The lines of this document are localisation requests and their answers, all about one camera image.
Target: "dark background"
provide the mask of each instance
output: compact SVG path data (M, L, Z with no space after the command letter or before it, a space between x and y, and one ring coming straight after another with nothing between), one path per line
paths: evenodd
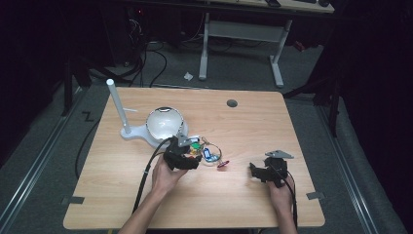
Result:
M340 91L360 145L406 229L413 195L411 146L413 114L412 1L334 1L336 15L358 19L333 31L328 22L314 26L296 20L287 43L324 45L309 83L336 81L311 93L327 97ZM9 1L0 7L1 165L7 161L30 123L53 98L73 52L101 66L131 61L128 11L108 5L62 1ZM145 11L157 19L150 37L176 47L197 29L200 13Z

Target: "wooden table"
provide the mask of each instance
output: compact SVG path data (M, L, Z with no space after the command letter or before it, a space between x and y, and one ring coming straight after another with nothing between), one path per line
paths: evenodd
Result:
M203 163L188 172L158 209L150 228L253 228L277 226L265 183L251 177L249 162L263 168L268 151L293 155L288 170L297 187L298 225L322 226L319 201L283 97L276 92L118 88L131 125L145 123L155 108L178 109L199 135L218 145L230 164L217 170ZM228 99L237 101L229 107ZM120 228L130 217L142 172L154 148L142 139L123 140L110 97L64 219L68 229ZM143 196L151 187L149 175Z

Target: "gray floor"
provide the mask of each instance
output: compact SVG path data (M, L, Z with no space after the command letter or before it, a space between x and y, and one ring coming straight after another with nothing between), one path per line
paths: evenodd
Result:
M186 45L188 47L180 49L165 45L158 51L167 58L168 64L154 87L286 93L306 83L322 51L322 47L304 52L285 47L280 60L284 88L278 89L268 61L275 49L274 44L238 41L231 47L211 45L205 81L197 79L201 49L197 44ZM150 48L161 48L161 44L153 44ZM164 64L160 55L147 53L143 69L146 87ZM111 69L121 73L128 68L119 66ZM186 72L195 76L193 80L183 79ZM0 219L0 224L4 224L0 230L4 233L109 232L72 231L62 226L67 210L62 199L71 196L77 182L76 157L80 155L77 166L81 171L94 135L92 131L87 137L88 132L98 121L109 92L103 81L94 79L88 90L78 91L75 97L76 106L71 115L61 118L63 91L59 89L54 102L33 122L29 133L1 169L0 208L5 212ZM320 203L326 222L323 227L300 228L299 232L406 233L358 145L343 101L340 102L337 122L338 137L333 138L325 127L326 107L313 106L311 97L300 95L287 99L286 104L316 191L324 195ZM263 233L278 233L278 230L267 229Z

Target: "small white rod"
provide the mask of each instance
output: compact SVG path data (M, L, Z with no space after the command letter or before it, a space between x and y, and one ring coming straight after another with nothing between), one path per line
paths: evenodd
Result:
M113 101L115 102L116 109L118 109L119 116L121 117L122 124L124 125L125 133L131 133L131 127L128 123L127 115L122 106L121 99L119 98L118 92L116 91L115 82L112 79L106 81L107 87L109 87L110 95L112 96Z

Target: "human hand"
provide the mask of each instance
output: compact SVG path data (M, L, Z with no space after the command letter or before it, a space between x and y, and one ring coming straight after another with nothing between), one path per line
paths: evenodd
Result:
M291 189L294 190L294 180L291 176L285 179ZM292 195L286 184L283 187L277 188L273 181L267 181L270 188L271 203L277 214L291 214Z
M188 170L172 171L165 162L164 155L160 155L152 172L152 191L164 196L169 194L187 172Z

